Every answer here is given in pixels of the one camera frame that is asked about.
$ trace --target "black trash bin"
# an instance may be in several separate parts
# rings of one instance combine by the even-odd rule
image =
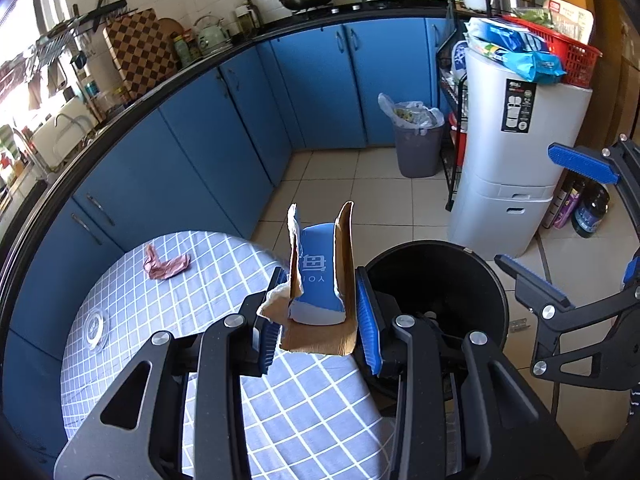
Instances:
[[[434,312],[445,334],[463,338],[480,330],[504,347],[507,297],[493,269],[477,254],[449,242],[419,240],[385,251],[365,268],[372,289],[395,297],[404,314]],[[372,376],[361,349],[356,350],[354,357],[367,383],[396,398],[398,382]]]

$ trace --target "red basket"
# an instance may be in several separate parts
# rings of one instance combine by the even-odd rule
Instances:
[[[549,51],[556,54],[562,62],[562,67],[566,72],[566,75],[562,76],[563,83],[589,88],[593,68],[596,66],[598,58],[602,56],[601,51],[593,46],[580,43],[580,41],[572,40],[572,38],[542,25],[537,25],[515,16],[503,16],[503,18],[527,27],[531,32],[546,41]]]

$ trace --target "cutting board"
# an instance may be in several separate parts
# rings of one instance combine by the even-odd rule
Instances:
[[[133,100],[176,72],[174,56],[153,9],[121,16],[102,33]]]

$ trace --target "blue cabinet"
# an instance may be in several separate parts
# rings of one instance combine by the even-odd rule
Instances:
[[[269,41],[263,41],[262,43],[258,43],[255,49],[258,51],[264,73],[269,80],[273,97],[276,99],[280,117],[287,129],[287,135],[289,136],[291,145],[294,150],[304,150],[305,141],[302,138],[298,119],[296,118],[296,113],[293,111],[291,98],[289,97],[287,86],[284,84],[278,60],[273,53],[273,47]]]
[[[271,40],[309,149],[366,144],[344,29],[315,28]]]
[[[125,252],[178,231],[237,233],[158,111],[107,153],[74,197]]]
[[[62,361],[66,337],[84,297],[123,254],[76,202],[69,200],[31,261],[15,302],[11,329]]]
[[[61,368],[62,362],[9,330],[2,364],[2,412],[18,439],[49,474],[66,444],[60,407]]]
[[[176,92],[160,112],[220,207],[238,232],[249,238],[273,186],[218,70]],[[198,206],[177,199],[172,197],[172,203]]]
[[[291,143],[267,76],[255,48],[220,66],[249,137],[274,186],[282,179],[291,156]]]
[[[391,120],[378,105],[380,92],[395,102],[431,105],[431,67],[423,18],[393,18],[344,26],[355,70],[369,144],[394,144]]]

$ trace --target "table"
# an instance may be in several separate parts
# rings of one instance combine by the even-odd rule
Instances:
[[[143,271],[143,246],[113,264],[89,291],[70,330],[61,398],[71,438],[111,381],[149,336],[202,332],[265,290],[276,258],[255,244],[213,232],[180,232],[151,241],[161,260],[189,253],[191,266],[161,282]],[[82,323],[100,306],[109,315],[106,345],[90,352]],[[350,356],[276,350],[269,373],[241,378],[244,430],[252,478],[378,479],[388,476],[393,422],[380,417]],[[196,374],[188,382],[182,464],[193,475]]]

